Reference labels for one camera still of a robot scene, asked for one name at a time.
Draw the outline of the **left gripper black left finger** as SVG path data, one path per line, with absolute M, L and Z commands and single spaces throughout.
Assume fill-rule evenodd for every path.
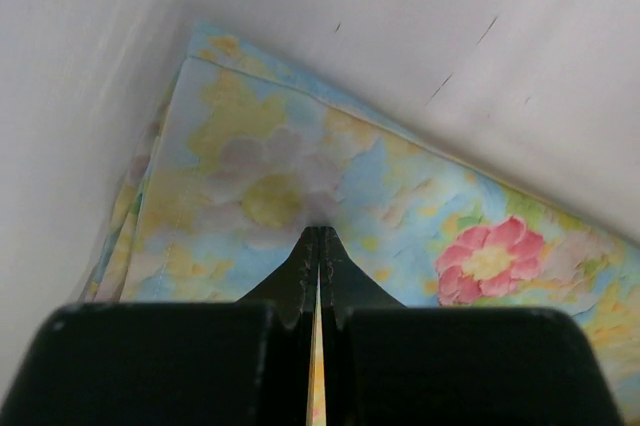
M 319 232 L 234 302 L 54 311 L 2 403 L 5 425 L 305 425 Z

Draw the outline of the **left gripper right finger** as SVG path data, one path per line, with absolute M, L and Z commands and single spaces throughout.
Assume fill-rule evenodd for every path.
M 407 307 L 319 231 L 330 425 L 619 425 L 582 329 L 546 307 Z

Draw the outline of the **pastel floral skirt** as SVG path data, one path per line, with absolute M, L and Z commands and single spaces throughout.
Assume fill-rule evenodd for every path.
M 315 225 L 408 306 L 568 313 L 638 423 L 636 245 L 206 22 L 134 153 L 85 297 L 233 301 Z

